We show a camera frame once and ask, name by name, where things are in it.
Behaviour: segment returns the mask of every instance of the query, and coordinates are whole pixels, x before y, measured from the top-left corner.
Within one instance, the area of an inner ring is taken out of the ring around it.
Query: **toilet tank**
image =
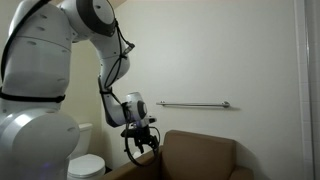
[[[88,152],[90,138],[91,138],[92,124],[91,123],[79,124],[79,129],[80,129],[79,141],[76,148],[71,153],[70,159],[75,159],[77,157],[83,156]]]

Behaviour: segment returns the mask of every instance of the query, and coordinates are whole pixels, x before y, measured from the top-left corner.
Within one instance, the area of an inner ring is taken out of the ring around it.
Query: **black cable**
[[[152,161],[148,164],[141,164],[139,163],[132,155],[131,155],[131,151],[130,151],[130,148],[129,148],[129,144],[128,144],[128,130],[129,130],[129,125],[130,123],[126,123],[126,131],[125,131],[125,151],[130,159],[130,161],[135,164],[136,166],[139,166],[139,167],[147,167],[147,166],[150,166],[151,164],[153,164],[157,159],[158,159],[158,155],[159,155],[159,143],[157,144],[157,148],[156,150],[152,149],[153,151],[153,154],[154,154],[154,157],[152,159]]]
[[[113,94],[113,92],[111,92],[111,96],[121,105],[120,100],[117,98],[115,94]]]
[[[159,147],[160,142],[161,142],[161,135],[160,135],[159,129],[156,128],[156,127],[153,127],[153,126],[150,126],[150,129],[155,129],[155,130],[158,132],[158,136],[159,136],[159,144],[158,144],[158,147]]]
[[[28,12],[27,14],[21,19],[21,21],[16,25],[14,30],[12,31],[10,37],[7,40],[7,43],[4,47],[1,59],[1,79],[4,80],[4,75],[6,71],[6,66],[8,64],[8,54],[11,47],[11,44],[14,38],[17,36],[20,29],[23,27],[24,23],[31,17],[35,12],[37,12],[40,8],[46,5],[51,0],[40,0],[38,1]]]
[[[118,35],[120,55],[119,55],[119,58],[116,60],[116,62],[113,64],[113,66],[112,66],[112,68],[111,68],[111,71],[109,72],[109,74],[108,74],[108,76],[107,76],[107,79],[106,79],[105,84],[104,84],[105,88],[109,88],[109,87],[116,81],[117,76],[118,76],[118,74],[119,74],[119,72],[120,72],[122,58],[124,58],[123,55],[122,55],[121,38],[122,38],[125,42],[127,42],[127,41],[123,38],[123,36],[122,36],[121,30],[120,30],[120,28],[119,28],[118,21],[116,21],[116,28],[117,28],[117,35]],[[108,80],[109,80],[109,77],[111,76],[111,73],[113,72],[113,69],[115,68],[115,66],[117,65],[118,62],[119,62],[119,66],[118,66],[116,75],[114,76],[113,80],[107,85]]]

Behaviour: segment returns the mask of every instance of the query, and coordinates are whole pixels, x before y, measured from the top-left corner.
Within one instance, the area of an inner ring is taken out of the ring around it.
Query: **chair armrest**
[[[159,149],[158,159],[150,166],[138,167],[132,162],[115,169],[103,176],[103,180],[147,180],[147,179],[160,179],[160,168],[161,168],[161,155],[162,147]],[[150,151],[143,154],[137,161],[141,164],[147,164],[154,158],[153,152]]]
[[[248,168],[236,166],[229,180],[253,180],[253,172]]]

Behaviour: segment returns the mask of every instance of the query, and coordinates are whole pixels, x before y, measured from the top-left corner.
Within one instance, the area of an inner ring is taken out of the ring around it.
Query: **chair cushion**
[[[172,130],[164,140],[162,179],[227,180],[235,160],[233,140]]]

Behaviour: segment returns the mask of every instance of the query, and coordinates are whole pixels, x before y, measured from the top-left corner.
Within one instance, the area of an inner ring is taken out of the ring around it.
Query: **toilet seat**
[[[88,178],[104,171],[105,163],[101,157],[87,154],[70,161],[68,174],[75,178]]]

